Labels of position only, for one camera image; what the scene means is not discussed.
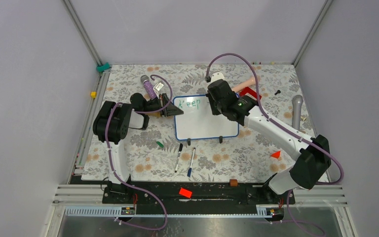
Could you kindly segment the blue framed whiteboard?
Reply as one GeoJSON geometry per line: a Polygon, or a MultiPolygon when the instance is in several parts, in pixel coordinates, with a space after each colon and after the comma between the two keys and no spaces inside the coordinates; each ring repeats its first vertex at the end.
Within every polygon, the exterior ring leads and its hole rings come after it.
{"type": "Polygon", "coordinates": [[[173,104],[184,113],[174,118],[177,140],[231,138],[239,135],[239,124],[212,114],[205,95],[176,96],[173,104]]]}

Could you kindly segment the green marker cap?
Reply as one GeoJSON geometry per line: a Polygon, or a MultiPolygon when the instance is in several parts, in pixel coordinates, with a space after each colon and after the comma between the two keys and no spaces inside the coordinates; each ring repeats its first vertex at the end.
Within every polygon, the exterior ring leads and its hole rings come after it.
{"type": "Polygon", "coordinates": [[[161,148],[164,148],[164,145],[163,145],[161,142],[156,141],[156,143],[157,143],[161,148]]]}

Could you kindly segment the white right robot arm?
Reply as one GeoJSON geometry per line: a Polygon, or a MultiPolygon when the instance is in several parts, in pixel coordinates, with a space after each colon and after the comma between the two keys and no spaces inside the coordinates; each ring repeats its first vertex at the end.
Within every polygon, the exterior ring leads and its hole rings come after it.
{"type": "Polygon", "coordinates": [[[207,87],[212,113],[250,128],[284,150],[295,164],[271,176],[265,183],[264,199],[276,203],[283,194],[301,187],[310,190],[331,165],[329,141],[318,135],[313,138],[283,123],[259,107],[257,100],[238,97],[227,81],[219,79],[207,87]]]}

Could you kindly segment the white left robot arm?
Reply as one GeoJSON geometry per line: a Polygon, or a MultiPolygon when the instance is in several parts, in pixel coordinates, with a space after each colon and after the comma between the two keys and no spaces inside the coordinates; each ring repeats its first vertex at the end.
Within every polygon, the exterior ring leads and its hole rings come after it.
{"type": "Polygon", "coordinates": [[[149,116],[171,117],[183,113],[182,109],[170,102],[165,93],[149,100],[141,93],[134,93],[130,97],[130,103],[106,101],[102,104],[92,130],[98,140],[107,146],[110,166],[108,180],[114,187],[114,196],[120,202],[127,203],[133,198],[132,188],[123,184],[131,182],[124,145],[128,130],[147,129],[149,116]]]}

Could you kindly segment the black whiteboard marker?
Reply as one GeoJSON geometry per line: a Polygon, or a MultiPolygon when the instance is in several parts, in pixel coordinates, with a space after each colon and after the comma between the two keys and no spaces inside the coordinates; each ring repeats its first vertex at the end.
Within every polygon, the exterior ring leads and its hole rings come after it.
{"type": "Polygon", "coordinates": [[[179,144],[179,149],[178,149],[178,153],[177,153],[177,158],[176,158],[176,162],[175,162],[175,168],[174,168],[174,172],[177,173],[178,172],[178,167],[179,167],[179,159],[180,159],[180,156],[181,156],[181,152],[183,150],[183,144],[180,143],[179,144]]]}

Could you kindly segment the blue whiteboard marker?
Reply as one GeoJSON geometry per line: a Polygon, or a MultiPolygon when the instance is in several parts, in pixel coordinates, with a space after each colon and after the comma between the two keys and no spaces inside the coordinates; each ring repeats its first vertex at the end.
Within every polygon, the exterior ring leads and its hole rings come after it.
{"type": "Polygon", "coordinates": [[[190,159],[190,165],[188,168],[187,176],[190,178],[191,177],[191,172],[192,172],[192,166],[193,166],[193,161],[196,153],[196,147],[193,147],[192,149],[192,154],[191,154],[191,159],[190,159]]]}

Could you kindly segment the purple glitter microphone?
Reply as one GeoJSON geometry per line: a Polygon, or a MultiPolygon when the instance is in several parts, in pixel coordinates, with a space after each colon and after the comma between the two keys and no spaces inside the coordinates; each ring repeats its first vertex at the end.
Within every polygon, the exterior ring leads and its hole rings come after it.
{"type": "Polygon", "coordinates": [[[147,92],[149,98],[151,100],[156,99],[157,94],[154,91],[152,83],[150,82],[150,78],[147,75],[143,75],[140,77],[140,81],[143,84],[143,87],[144,87],[145,91],[147,92]]]}

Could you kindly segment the pink microphone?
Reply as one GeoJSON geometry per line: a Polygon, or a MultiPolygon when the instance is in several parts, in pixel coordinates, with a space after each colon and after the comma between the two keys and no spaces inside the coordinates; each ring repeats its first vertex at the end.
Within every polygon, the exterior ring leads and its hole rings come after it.
{"type": "Polygon", "coordinates": [[[242,82],[232,88],[232,91],[234,92],[240,92],[246,87],[250,87],[256,84],[256,79],[254,76],[251,76],[248,80],[245,82],[242,82]]]}

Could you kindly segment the floral patterned table mat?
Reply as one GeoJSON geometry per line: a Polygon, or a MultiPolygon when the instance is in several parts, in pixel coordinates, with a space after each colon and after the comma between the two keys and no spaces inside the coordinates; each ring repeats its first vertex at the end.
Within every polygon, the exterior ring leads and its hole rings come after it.
{"type": "MultiPolygon", "coordinates": [[[[292,65],[254,66],[260,79],[262,106],[281,121],[292,123],[292,99],[302,93],[292,65]]],[[[206,93],[205,64],[114,65],[103,87],[104,101],[129,102],[134,93],[145,94],[140,77],[160,75],[169,86],[164,93],[174,96],[206,93]]],[[[246,127],[239,135],[225,139],[184,142],[178,172],[174,172],[180,142],[175,136],[174,118],[151,117],[146,130],[130,129],[125,138],[127,167],[134,181],[263,182],[294,164],[290,156],[261,134],[246,127]],[[187,176],[193,147],[196,153],[191,177],[187,176]],[[280,159],[270,157],[281,151],[280,159]]]]}

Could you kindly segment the silver microphone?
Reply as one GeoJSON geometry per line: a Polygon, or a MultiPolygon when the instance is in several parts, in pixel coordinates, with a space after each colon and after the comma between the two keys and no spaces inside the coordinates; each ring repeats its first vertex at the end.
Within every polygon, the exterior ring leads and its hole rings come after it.
{"type": "Polygon", "coordinates": [[[300,130],[302,105],[303,97],[295,95],[292,99],[292,127],[296,130],[300,130]]]}

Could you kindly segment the red triangular block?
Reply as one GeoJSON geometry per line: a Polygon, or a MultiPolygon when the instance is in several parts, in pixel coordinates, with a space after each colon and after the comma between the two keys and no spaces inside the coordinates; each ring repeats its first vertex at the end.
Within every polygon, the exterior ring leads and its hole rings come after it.
{"type": "Polygon", "coordinates": [[[277,151],[277,152],[271,154],[270,157],[275,158],[275,159],[280,159],[281,151],[277,151]]]}

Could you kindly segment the yellow small cube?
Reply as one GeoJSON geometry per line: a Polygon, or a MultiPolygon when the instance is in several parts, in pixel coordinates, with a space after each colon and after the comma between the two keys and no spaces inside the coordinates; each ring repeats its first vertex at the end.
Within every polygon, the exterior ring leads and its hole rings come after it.
{"type": "Polygon", "coordinates": [[[91,98],[95,99],[97,97],[97,92],[93,91],[90,93],[91,98]]]}

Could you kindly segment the red flat card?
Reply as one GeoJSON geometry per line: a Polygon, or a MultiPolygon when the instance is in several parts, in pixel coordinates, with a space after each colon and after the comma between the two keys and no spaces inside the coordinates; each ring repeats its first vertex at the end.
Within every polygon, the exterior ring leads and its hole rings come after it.
{"type": "Polygon", "coordinates": [[[185,189],[185,188],[180,188],[179,195],[186,197],[186,198],[191,198],[192,197],[192,191],[185,189]]]}

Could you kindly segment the teal corner clamp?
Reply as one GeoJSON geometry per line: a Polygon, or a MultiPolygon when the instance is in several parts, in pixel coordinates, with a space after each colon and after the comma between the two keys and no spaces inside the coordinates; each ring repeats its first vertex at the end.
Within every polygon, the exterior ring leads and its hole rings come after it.
{"type": "Polygon", "coordinates": [[[111,68],[111,65],[107,62],[107,63],[105,63],[105,64],[103,64],[101,66],[97,66],[96,70],[99,73],[103,73],[104,71],[106,71],[106,70],[108,70],[110,68],[111,68]]]}

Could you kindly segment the brown small block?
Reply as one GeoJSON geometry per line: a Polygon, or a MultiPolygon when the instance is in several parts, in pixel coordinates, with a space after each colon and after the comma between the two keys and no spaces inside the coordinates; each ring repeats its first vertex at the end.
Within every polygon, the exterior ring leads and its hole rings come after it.
{"type": "Polygon", "coordinates": [[[230,187],[237,187],[238,186],[238,180],[237,179],[230,179],[229,180],[229,186],[230,187]]]}

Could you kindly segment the red rectangular frame block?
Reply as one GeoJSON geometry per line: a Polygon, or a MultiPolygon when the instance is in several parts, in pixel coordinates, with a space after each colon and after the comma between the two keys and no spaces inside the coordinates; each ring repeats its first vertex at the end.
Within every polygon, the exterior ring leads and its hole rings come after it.
{"type": "Polygon", "coordinates": [[[253,90],[252,88],[250,87],[244,87],[243,89],[239,90],[237,92],[237,94],[241,97],[241,96],[248,96],[254,100],[257,100],[258,98],[258,94],[256,93],[255,90],[253,90]]]}

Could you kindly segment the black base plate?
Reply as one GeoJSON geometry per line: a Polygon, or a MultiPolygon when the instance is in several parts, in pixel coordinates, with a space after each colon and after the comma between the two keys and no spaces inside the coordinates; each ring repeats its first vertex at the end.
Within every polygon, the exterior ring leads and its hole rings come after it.
{"type": "Polygon", "coordinates": [[[126,193],[114,191],[109,181],[97,181],[100,194],[97,199],[103,204],[131,204],[137,214],[191,215],[191,214],[255,214],[257,205],[283,208],[294,204],[294,194],[273,193],[262,184],[238,183],[230,187],[226,183],[199,182],[153,182],[132,181],[128,183],[138,189],[127,187],[126,193]],[[179,195],[180,188],[192,191],[192,197],[179,195]]]}

